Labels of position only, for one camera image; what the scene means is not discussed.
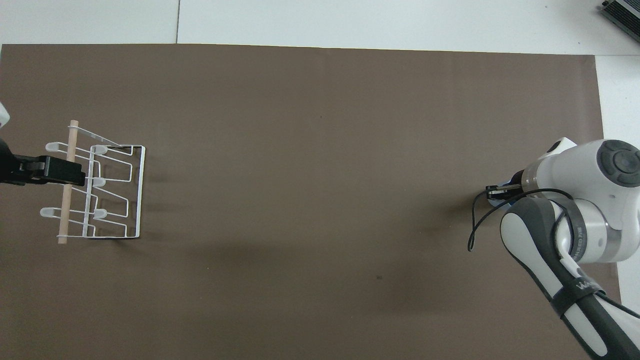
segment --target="wooden dowel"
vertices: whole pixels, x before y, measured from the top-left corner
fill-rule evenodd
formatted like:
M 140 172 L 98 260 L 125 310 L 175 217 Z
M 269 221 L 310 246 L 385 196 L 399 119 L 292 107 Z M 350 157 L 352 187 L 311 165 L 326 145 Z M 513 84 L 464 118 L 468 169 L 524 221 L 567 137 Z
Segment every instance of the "wooden dowel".
M 71 120 L 71 126 L 78 126 L 78 121 Z M 78 130 L 75 127 L 69 128 L 69 146 L 67 147 L 67 161 L 76 162 L 76 143 L 78 137 Z M 67 235 L 69 235 L 69 210 L 71 209 L 71 192 L 72 185 L 65 184 L 62 191 L 62 206 L 60 206 L 60 230 L 58 231 L 58 243 L 66 244 Z

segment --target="white object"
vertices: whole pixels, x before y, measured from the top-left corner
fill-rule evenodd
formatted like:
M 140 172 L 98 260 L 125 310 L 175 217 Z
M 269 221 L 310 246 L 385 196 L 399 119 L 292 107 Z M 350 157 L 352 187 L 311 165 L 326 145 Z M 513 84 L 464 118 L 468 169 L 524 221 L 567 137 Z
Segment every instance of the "white object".
M 575 199 L 596 204 L 615 230 L 607 239 L 611 246 L 605 258 L 598 262 L 616 262 L 628 259 L 640 245 L 640 187 L 629 188 L 613 183 L 598 166 L 598 150 L 606 140 L 596 140 L 575 146 L 563 138 L 550 154 L 528 166 L 522 176 L 524 191 L 537 188 L 562 189 Z M 561 195 L 545 193 L 549 198 Z
M 84 209 L 69 209 L 66 211 L 64 208 L 43 208 L 40 210 L 40 215 L 43 217 L 49 218 L 58 218 L 61 222 L 66 221 L 67 223 L 74 223 L 82 225 L 82 231 L 80 234 L 59 234 L 60 237 L 64 238 L 89 238 L 89 239 L 98 239 L 98 238 L 137 238 L 140 236 L 140 215 L 142 209 L 142 186 L 143 186 L 143 174 L 144 174 L 144 164 L 145 164 L 145 153 L 146 148 L 142 145 L 121 145 L 112 140 L 104 138 L 98 134 L 92 133 L 86 129 L 78 127 L 77 125 L 69 126 L 69 130 L 75 131 L 80 135 L 85 135 L 90 138 L 96 139 L 102 143 L 106 143 L 108 145 L 97 144 L 90 147 L 89 150 L 82 149 L 80 147 L 75 147 L 74 150 L 76 152 L 83 153 L 83 155 L 75 154 L 75 159 L 86 160 L 88 164 L 88 171 L 86 175 L 86 186 L 84 190 L 72 187 L 72 190 L 80 192 L 84 195 Z M 51 142 L 46 144 L 45 149 L 50 152 L 62 152 L 64 154 L 70 154 L 70 149 L 68 144 L 63 142 Z M 139 149 L 140 153 L 140 165 L 139 169 L 133 166 L 131 162 L 123 161 L 120 159 L 116 159 L 114 156 L 119 156 L 121 158 L 131 156 L 137 158 L 137 154 L 135 149 Z M 108 161 L 112 165 L 122 166 L 127 169 L 128 175 L 123 178 L 109 178 L 103 176 L 103 162 Z M 111 190 L 108 190 L 108 184 L 111 182 L 121 182 L 121 183 L 131 183 L 135 179 L 137 179 L 137 195 L 136 198 L 133 199 L 135 203 L 135 210 L 129 211 L 131 207 L 132 200 L 121 196 Z M 124 213 L 108 211 L 104 208 L 98 208 L 99 201 L 103 195 L 109 195 L 111 199 L 117 198 L 122 201 L 124 205 L 125 211 Z M 77 220 L 65 220 L 68 219 L 69 213 L 80 213 L 83 215 L 83 221 Z M 126 219 L 131 219 L 132 216 L 135 215 L 135 230 L 132 234 L 129 233 L 129 226 L 125 224 Z M 99 236 L 97 235 L 98 228 L 96 225 L 90 224 L 91 221 L 94 222 L 104 222 L 113 225 L 117 225 L 122 228 L 122 233 L 116 236 Z
M 9 122 L 9 113 L 6 111 L 2 103 L 0 102 L 0 127 L 6 125 Z
M 640 144 L 640 56 L 596 56 L 605 138 Z M 622 303 L 640 312 L 640 251 L 618 263 Z

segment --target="brown paper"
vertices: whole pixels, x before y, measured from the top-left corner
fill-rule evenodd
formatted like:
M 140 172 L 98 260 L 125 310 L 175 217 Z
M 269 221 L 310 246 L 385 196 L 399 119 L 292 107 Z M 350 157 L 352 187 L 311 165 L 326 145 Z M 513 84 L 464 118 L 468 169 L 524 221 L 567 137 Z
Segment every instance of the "brown paper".
M 15 154 L 147 147 L 137 240 L 58 245 L 59 187 L 0 184 L 3 359 L 588 358 L 499 215 L 466 244 L 484 186 L 602 137 L 593 56 L 5 45 L 0 79 Z

